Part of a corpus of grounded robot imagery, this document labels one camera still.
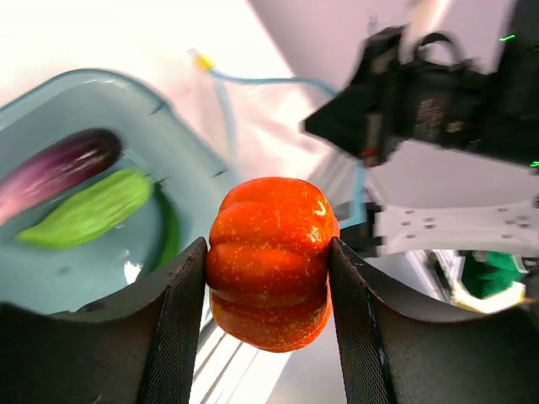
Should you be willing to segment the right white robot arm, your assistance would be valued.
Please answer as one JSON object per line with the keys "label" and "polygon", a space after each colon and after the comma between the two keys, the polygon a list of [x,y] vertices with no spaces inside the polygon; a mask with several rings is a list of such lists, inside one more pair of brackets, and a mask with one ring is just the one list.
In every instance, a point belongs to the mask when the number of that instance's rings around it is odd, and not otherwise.
{"label": "right white robot arm", "polygon": [[[370,35],[347,87],[304,121],[365,166],[403,141],[538,169],[538,4],[515,2],[498,68],[485,74],[435,29],[444,1],[423,1],[409,24]],[[366,206],[343,243],[365,257],[407,250],[484,250],[535,257],[538,198],[484,207]]]}

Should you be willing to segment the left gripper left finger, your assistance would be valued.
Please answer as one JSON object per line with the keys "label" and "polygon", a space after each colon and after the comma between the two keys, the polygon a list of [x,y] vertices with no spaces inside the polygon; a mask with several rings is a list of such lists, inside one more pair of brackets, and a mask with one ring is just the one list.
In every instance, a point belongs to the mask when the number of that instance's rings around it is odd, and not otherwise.
{"label": "left gripper left finger", "polygon": [[205,293],[206,243],[75,312],[1,305],[4,403],[186,403]]}

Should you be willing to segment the clear zip top bag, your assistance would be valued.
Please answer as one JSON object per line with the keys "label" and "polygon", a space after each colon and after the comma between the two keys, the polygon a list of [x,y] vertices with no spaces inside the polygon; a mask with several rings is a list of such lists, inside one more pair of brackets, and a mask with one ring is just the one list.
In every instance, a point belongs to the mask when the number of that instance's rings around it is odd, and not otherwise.
{"label": "clear zip top bag", "polygon": [[270,175],[306,179],[329,198],[343,229],[366,222],[361,163],[302,131],[302,119],[335,97],[335,88],[307,77],[236,77],[197,50],[188,54],[199,131],[238,182]]}

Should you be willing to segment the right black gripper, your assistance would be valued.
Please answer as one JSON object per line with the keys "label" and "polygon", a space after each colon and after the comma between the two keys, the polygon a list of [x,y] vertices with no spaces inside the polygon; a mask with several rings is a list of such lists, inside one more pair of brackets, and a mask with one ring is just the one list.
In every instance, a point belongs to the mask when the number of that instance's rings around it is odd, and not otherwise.
{"label": "right black gripper", "polygon": [[434,32],[401,62],[404,28],[370,36],[348,86],[303,122],[368,167],[420,141],[526,167],[538,165],[538,50],[511,42],[481,73],[455,40]]}

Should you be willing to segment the purple eggplant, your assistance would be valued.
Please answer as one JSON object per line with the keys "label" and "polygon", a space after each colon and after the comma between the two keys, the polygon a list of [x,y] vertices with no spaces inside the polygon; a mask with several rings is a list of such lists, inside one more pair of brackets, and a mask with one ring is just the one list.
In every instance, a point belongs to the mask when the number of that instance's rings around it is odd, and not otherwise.
{"label": "purple eggplant", "polygon": [[122,151],[113,131],[97,128],[76,132],[38,152],[1,179],[1,222],[105,171]]}

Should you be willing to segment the teal plastic tray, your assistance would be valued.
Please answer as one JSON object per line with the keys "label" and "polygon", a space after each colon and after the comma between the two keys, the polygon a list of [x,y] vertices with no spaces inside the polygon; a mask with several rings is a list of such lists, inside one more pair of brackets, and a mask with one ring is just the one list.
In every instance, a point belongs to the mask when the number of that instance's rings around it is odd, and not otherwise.
{"label": "teal plastic tray", "polygon": [[207,237],[229,166],[168,103],[103,70],[1,109],[1,299],[75,311]]}

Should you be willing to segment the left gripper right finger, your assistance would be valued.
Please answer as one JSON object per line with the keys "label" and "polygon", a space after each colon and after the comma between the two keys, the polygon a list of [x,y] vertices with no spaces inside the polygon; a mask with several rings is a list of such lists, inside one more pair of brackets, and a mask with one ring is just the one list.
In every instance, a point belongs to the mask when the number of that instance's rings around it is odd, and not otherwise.
{"label": "left gripper right finger", "polygon": [[339,239],[329,264],[350,403],[535,403],[538,304],[481,315],[432,299]]}

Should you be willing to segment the light green bitter gourd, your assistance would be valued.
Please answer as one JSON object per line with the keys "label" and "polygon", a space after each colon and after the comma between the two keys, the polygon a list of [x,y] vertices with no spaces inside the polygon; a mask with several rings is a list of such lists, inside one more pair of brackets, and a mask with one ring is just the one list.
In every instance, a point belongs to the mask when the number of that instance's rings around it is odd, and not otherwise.
{"label": "light green bitter gourd", "polygon": [[112,230],[152,196],[154,182],[135,169],[122,169],[74,194],[15,240],[45,248],[72,248]]}

